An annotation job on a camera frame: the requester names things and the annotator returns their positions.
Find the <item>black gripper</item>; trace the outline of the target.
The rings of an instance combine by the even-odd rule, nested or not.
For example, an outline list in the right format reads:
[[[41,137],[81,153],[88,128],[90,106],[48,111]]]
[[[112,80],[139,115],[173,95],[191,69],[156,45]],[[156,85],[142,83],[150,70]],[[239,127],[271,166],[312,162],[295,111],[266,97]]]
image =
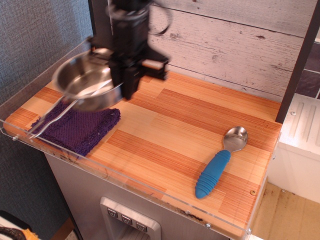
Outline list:
[[[123,83],[122,95],[126,100],[138,90],[144,75],[161,80],[167,78],[168,57],[148,44],[149,20],[148,14],[110,17],[111,42],[103,42],[95,36],[89,40],[93,47],[111,51],[108,64],[113,86]]]

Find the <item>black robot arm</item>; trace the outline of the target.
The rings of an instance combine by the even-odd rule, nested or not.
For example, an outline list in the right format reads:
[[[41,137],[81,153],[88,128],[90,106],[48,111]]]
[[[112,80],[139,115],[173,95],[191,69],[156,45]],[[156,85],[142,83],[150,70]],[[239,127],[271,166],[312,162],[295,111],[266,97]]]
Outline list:
[[[147,75],[167,78],[169,58],[148,43],[152,0],[89,1],[93,36],[91,49],[107,49],[107,58],[114,86],[130,100],[138,90],[140,79]]]

